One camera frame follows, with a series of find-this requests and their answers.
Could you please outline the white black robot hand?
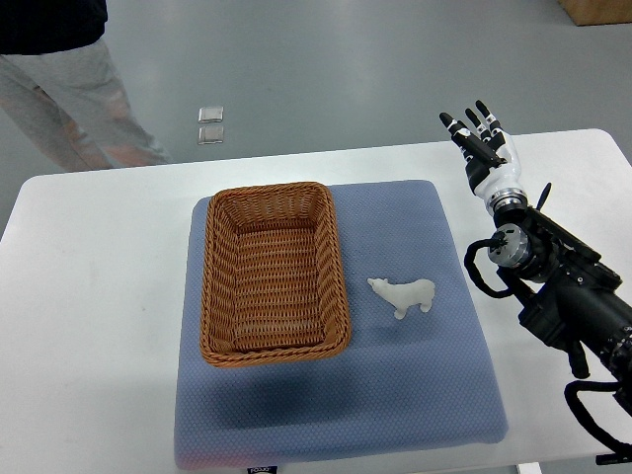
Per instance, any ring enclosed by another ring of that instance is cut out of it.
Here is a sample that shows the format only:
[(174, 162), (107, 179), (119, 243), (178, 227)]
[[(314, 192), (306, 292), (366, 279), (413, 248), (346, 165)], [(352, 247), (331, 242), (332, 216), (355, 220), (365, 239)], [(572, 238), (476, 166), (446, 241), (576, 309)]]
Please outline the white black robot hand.
[(439, 120), (465, 160), (471, 192), (499, 220), (502, 214), (527, 206), (527, 196), (519, 182), (521, 167), (513, 139), (498, 118), (480, 100), (475, 107), (477, 112), (465, 110), (472, 129), (448, 113), (440, 113)]

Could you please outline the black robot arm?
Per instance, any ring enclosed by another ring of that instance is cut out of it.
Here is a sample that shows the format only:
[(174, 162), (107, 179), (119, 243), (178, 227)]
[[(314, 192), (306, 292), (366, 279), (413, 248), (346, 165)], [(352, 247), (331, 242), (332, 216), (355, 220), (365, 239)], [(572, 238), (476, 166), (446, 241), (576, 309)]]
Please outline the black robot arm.
[(470, 279), (490, 297), (515, 297), (520, 325), (567, 354), (575, 379), (565, 387), (566, 403), (609, 450), (596, 463), (630, 461), (630, 444), (601, 428), (580, 399), (583, 392), (609, 393), (631, 410), (631, 307), (615, 293), (620, 276), (540, 206), (529, 205), (521, 190), (492, 194), (490, 208), (496, 231), (468, 247)]

